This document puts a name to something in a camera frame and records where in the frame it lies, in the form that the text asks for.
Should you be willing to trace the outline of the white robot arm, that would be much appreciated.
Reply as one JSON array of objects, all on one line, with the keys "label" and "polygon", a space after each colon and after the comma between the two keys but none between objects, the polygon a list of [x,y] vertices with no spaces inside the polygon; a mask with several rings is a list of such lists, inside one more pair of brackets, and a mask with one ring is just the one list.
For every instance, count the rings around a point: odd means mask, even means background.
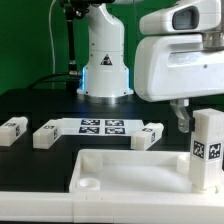
[{"label": "white robot arm", "polygon": [[140,19],[134,87],[123,62],[124,26],[104,4],[87,15],[89,60],[78,92],[96,99],[132,93],[164,101],[224,93],[224,0],[178,0]]}]

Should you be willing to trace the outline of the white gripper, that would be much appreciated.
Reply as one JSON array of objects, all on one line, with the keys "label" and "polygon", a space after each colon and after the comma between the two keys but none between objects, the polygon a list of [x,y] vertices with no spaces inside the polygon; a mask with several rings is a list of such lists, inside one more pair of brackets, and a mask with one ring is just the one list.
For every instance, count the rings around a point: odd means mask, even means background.
[{"label": "white gripper", "polygon": [[149,102],[224,93],[224,50],[205,50],[200,34],[146,37],[136,50],[134,89]]}]

